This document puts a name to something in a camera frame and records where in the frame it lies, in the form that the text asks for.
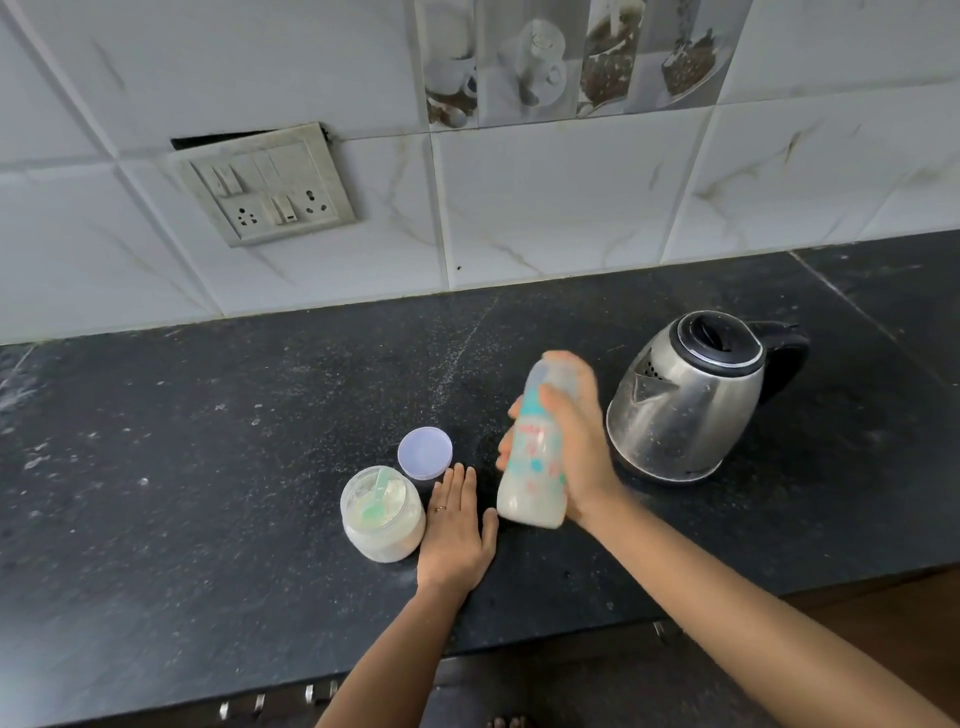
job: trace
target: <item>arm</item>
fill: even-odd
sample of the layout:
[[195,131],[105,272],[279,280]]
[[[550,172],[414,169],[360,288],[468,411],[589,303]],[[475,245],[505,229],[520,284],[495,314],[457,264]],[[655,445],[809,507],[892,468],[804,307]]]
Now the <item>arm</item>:
[[[613,472],[592,370],[569,352],[545,356],[563,357],[580,371],[577,401],[549,385],[540,389],[564,437],[567,515],[745,692],[786,726],[956,728],[865,654],[644,509]],[[501,469],[512,443],[508,432]]]
[[477,531],[476,472],[457,463],[434,485],[417,593],[361,658],[317,728],[416,728],[446,639],[496,551],[496,511]]

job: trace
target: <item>kettle spout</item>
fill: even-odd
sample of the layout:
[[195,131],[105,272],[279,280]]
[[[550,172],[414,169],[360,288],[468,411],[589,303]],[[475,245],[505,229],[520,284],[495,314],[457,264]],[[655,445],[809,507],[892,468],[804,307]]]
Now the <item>kettle spout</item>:
[[673,394],[679,386],[666,379],[658,379],[655,376],[646,376],[634,374],[634,391],[632,399],[634,404],[640,404],[642,401],[651,400],[654,397]]

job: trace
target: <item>baby bottle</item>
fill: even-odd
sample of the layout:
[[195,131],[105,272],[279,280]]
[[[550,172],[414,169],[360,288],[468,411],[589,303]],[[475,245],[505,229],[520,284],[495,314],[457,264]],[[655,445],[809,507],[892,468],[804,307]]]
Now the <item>baby bottle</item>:
[[569,364],[541,359],[530,370],[514,424],[514,447],[496,493],[496,511],[511,521],[557,528],[566,512],[566,481],[560,427],[540,404],[544,383],[576,397],[577,376]]

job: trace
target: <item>kettle lid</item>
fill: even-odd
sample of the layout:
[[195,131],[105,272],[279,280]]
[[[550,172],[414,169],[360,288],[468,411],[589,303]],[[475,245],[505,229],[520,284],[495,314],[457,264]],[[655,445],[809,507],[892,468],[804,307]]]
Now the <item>kettle lid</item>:
[[763,366],[764,349],[746,324],[729,313],[694,311],[670,329],[674,351],[718,376],[745,376]]

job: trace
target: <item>container lid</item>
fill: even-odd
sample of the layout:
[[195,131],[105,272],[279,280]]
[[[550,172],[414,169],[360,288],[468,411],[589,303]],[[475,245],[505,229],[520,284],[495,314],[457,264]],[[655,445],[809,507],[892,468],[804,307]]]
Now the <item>container lid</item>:
[[676,336],[674,349],[699,369],[721,376],[744,376],[763,365],[760,342],[746,324],[729,313],[688,313],[672,333]]
[[414,480],[435,480],[450,467],[453,443],[438,427],[418,427],[400,441],[396,459]]

